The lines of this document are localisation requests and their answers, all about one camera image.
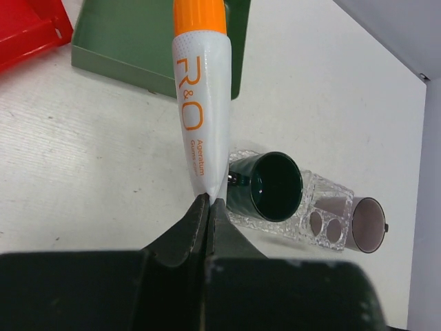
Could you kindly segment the clear textured acrylic holder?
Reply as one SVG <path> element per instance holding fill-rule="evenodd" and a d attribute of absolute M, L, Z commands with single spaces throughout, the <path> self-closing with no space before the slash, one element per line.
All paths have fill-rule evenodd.
<path fill-rule="evenodd" d="M 345 248 L 354 192 L 312 174 L 307 188 L 306 207 L 298 223 L 298 238 L 310 245 L 341 252 Z"/>

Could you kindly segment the white orange toothpaste tube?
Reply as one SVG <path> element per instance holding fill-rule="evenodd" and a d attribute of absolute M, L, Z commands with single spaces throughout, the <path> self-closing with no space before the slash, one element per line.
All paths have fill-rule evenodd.
<path fill-rule="evenodd" d="M 172 56 L 178 113 L 195 195 L 225 199 L 232 45 L 223 1 L 174 1 Z"/>

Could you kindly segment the grey mug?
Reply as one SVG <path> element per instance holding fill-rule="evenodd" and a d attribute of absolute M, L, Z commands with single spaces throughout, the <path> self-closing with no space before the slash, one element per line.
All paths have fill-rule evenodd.
<path fill-rule="evenodd" d="M 346 198 L 329 197 L 316 202 L 315 207 L 336 216 L 349 216 L 345 247 L 371 254 L 382 245 L 389 230 L 384 210 L 372 197 L 354 197 L 346 207 Z"/>

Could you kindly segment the dark green mug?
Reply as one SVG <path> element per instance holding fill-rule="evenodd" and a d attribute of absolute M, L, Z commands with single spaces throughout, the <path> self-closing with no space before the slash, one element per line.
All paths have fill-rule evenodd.
<path fill-rule="evenodd" d="M 300 169 L 285 153 L 257 154 L 229 164 L 227 208 L 235 214 L 279 223 L 295 214 L 302 192 Z"/>

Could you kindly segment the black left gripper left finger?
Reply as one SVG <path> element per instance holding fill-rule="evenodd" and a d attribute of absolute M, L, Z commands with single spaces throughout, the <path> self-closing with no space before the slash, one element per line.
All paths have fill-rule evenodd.
<path fill-rule="evenodd" d="M 1 255 L 2 330 L 197 330 L 209 198 L 140 250 Z"/>

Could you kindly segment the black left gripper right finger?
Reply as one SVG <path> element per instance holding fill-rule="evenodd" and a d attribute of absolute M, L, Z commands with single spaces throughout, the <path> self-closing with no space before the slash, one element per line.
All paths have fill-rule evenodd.
<path fill-rule="evenodd" d="M 356 264 L 268 259 L 232 225 L 221 199 L 208 225 L 204 330 L 385 330 L 376 291 Z"/>

